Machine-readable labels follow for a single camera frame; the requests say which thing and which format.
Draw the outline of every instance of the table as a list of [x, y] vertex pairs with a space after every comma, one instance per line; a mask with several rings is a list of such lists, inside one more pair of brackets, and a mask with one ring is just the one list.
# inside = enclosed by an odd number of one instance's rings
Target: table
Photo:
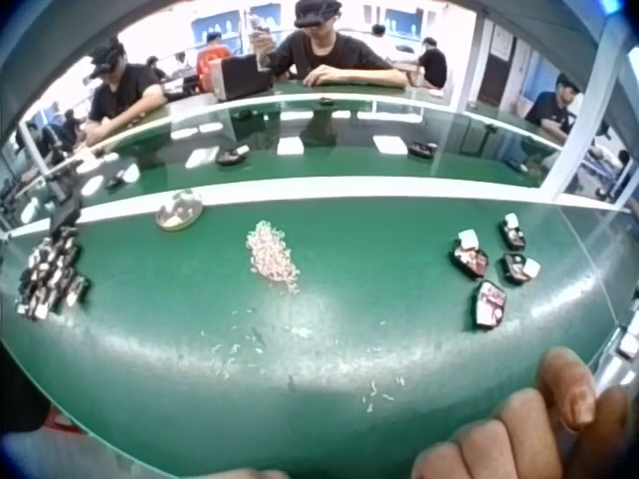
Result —
[[[251, 466], [302, 478], [407, 477], [417, 451], [529, 384], [544, 349], [565, 344], [589, 360], [623, 319], [639, 275], [639, 242], [618, 225], [624, 216], [375, 196], [207, 207], [175, 234], [153, 215], [125, 216], [140, 199], [173, 189], [206, 186], [215, 198], [275, 179], [530, 185], [502, 162], [459, 154], [473, 122], [466, 117], [354, 100], [328, 115], [317, 102], [252, 110], [247, 121], [230, 109], [125, 139], [116, 161], [83, 175], [140, 172], [115, 193], [86, 198], [88, 207], [111, 205], [112, 217], [80, 225], [78, 270], [94, 282], [83, 307], [39, 323], [18, 317], [18, 275], [42, 233], [6, 249], [7, 349], [61, 410], [113, 447], [178, 476]], [[385, 115], [377, 121], [375, 113]], [[215, 123], [222, 127], [198, 130]], [[371, 139], [429, 140], [445, 130], [432, 164], [384, 155]], [[302, 139], [304, 153], [278, 155], [281, 138]], [[243, 144], [253, 153], [241, 166], [185, 168], [193, 150]], [[495, 267], [504, 251], [496, 224], [508, 213], [519, 216], [527, 253], [542, 264], [522, 288], [506, 285]], [[301, 271], [298, 295], [250, 271], [246, 235], [262, 220], [286, 233]], [[446, 257], [467, 228], [490, 256], [488, 278], [508, 293], [504, 323], [487, 333], [472, 327], [475, 284]]]

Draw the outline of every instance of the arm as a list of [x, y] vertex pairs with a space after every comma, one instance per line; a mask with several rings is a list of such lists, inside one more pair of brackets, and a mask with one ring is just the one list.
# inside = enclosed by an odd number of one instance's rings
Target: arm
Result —
[[541, 120], [541, 128], [552, 138], [561, 142], [562, 145], [566, 143], [566, 140], [568, 140], [568, 135], [563, 133], [563, 131], [561, 130], [561, 126], [557, 122], [553, 122], [552, 120], [543, 118]]
[[133, 121], [143, 115], [154, 112], [166, 105], [167, 99], [164, 96], [160, 85], [151, 85], [143, 93], [142, 98], [134, 103], [128, 110], [124, 111], [111, 122], [109, 122], [109, 133], [113, 133], [127, 127]]

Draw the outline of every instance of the white scrap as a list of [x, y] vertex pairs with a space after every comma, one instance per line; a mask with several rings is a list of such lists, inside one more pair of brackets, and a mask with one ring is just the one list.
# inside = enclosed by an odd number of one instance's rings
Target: white scrap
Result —
[[311, 329], [308, 329], [307, 327], [292, 327], [291, 334], [302, 337], [304, 339], [309, 339], [313, 334], [313, 331]]
[[479, 248], [479, 238], [477, 237], [475, 230], [466, 230], [465, 232], [461, 232], [458, 236], [462, 249]]
[[269, 222], [259, 222], [247, 236], [247, 248], [251, 251], [251, 265], [259, 274], [271, 281], [284, 282], [289, 292], [297, 293], [300, 271], [291, 259], [284, 237]]
[[539, 264], [534, 259], [527, 259], [525, 265], [523, 266], [523, 273], [535, 279], [539, 274], [539, 270], [541, 269], [541, 264]]
[[519, 220], [517, 219], [517, 215], [515, 213], [510, 213], [506, 215], [506, 227], [509, 230], [514, 230], [515, 228], [519, 228]]

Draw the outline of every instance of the black t-shirt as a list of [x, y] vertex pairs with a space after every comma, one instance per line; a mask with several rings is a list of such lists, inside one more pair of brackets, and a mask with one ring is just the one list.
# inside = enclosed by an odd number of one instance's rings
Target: black t-shirt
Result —
[[104, 118], [116, 118], [140, 100], [147, 88], [159, 83], [156, 74], [146, 65], [128, 64], [115, 92], [106, 83], [96, 89], [89, 120], [99, 123]]
[[438, 48], [429, 48], [419, 57], [419, 65], [423, 67], [423, 78], [433, 87], [443, 88], [448, 77], [446, 56]]
[[311, 39], [302, 30], [293, 32], [278, 47], [271, 69], [274, 75], [279, 76], [286, 73], [292, 65], [296, 66], [300, 78], [305, 78], [320, 65], [341, 70], [390, 70], [392, 68], [361, 40], [341, 33], [337, 33], [330, 53], [320, 57], [313, 52]]
[[78, 141], [78, 129], [80, 128], [80, 120], [72, 118], [65, 120], [62, 129], [65, 131], [69, 139], [75, 144]]
[[560, 125], [561, 131], [566, 135], [570, 133], [568, 118], [568, 109], [557, 105], [557, 98], [554, 92], [539, 94], [526, 115], [526, 121], [538, 127], [541, 127], [542, 120], [552, 120]]

